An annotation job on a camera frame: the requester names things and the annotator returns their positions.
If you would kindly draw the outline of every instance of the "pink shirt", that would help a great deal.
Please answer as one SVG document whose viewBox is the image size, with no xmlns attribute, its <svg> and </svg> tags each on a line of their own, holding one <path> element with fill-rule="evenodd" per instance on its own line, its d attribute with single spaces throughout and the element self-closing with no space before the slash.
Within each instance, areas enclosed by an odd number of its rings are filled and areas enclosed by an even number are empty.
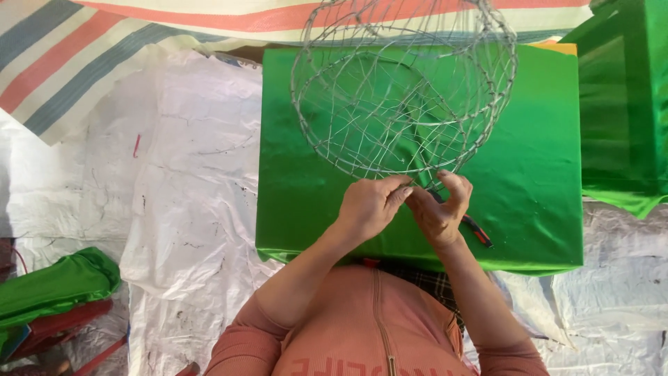
<svg viewBox="0 0 668 376">
<path fill-rule="evenodd" d="M 548 375 L 530 340 L 478 349 L 483 376 Z M 255 295 L 212 350 L 206 376 L 460 376 L 454 314 L 417 286 L 363 266 L 334 268 L 295 328 Z"/>
</svg>

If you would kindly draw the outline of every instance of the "wire frame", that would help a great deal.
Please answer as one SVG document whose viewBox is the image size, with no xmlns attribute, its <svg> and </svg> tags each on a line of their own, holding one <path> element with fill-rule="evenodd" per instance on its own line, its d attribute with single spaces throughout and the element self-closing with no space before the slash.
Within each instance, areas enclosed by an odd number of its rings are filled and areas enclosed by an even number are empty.
<svg viewBox="0 0 668 376">
<path fill-rule="evenodd" d="M 336 0 L 311 14 L 291 94 L 307 142 L 358 178 L 457 172 L 490 136 L 517 71 L 487 0 Z"/>
</svg>

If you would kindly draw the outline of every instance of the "striped tarp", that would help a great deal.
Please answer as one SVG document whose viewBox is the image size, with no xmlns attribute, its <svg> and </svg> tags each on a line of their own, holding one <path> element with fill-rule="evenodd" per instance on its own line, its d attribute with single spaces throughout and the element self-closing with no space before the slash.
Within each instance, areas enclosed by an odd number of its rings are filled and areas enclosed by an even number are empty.
<svg viewBox="0 0 668 376">
<path fill-rule="evenodd" d="M 394 0 L 379 0 L 393 4 Z M 457 9 L 442 0 L 440 11 Z M 401 9 L 422 0 L 402 0 Z M 591 16 L 589 0 L 494 0 L 520 41 L 564 35 Z M 158 51 L 243 39 L 294 43 L 312 0 L 0 0 L 0 108 L 42 140 L 81 126 L 116 80 Z M 398 9 L 392 19 L 409 17 Z M 323 27 L 326 20 L 316 26 Z M 149 48 L 157 45 L 160 49 Z"/>
</svg>

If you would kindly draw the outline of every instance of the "green shiny fabric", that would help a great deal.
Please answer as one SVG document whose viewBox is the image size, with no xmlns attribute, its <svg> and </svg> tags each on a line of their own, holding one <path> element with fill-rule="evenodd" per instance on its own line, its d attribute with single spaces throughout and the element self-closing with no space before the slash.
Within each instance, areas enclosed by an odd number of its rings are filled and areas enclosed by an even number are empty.
<svg viewBox="0 0 668 376">
<path fill-rule="evenodd" d="M 289 92 L 296 53 L 266 50 L 263 62 L 256 247 L 262 258 L 282 262 L 334 221 L 355 181 L 301 134 Z M 460 171 L 475 186 L 468 214 L 494 247 L 485 248 L 465 225 L 460 229 L 487 270 L 554 274 L 582 265 L 577 58 L 527 45 L 518 46 L 518 55 L 512 99 L 488 142 Z M 405 205 L 349 259 L 357 257 L 443 270 Z"/>
<path fill-rule="evenodd" d="M 577 43 L 582 192 L 644 218 L 668 202 L 668 11 L 618 0 L 565 36 Z"/>
<path fill-rule="evenodd" d="M 95 247 L 0 284 L 0 348 L 7 328 L 109 297 L 121 283 L 114 261 Z"/>
</svg>

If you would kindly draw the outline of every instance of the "wire basket frame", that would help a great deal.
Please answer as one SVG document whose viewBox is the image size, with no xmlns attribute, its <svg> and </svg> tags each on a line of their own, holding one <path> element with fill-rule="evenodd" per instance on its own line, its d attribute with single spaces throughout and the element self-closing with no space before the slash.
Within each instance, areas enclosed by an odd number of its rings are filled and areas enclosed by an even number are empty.
<svg viewBox="0 0 668 376">
<path fill-rule="evenodd" d="M 291 95 L 316 153 L 427 188 L 487 141 L 517 71 L 516 35 L 488 0 L 323 1 L 302 42 Z"/>
</svg>

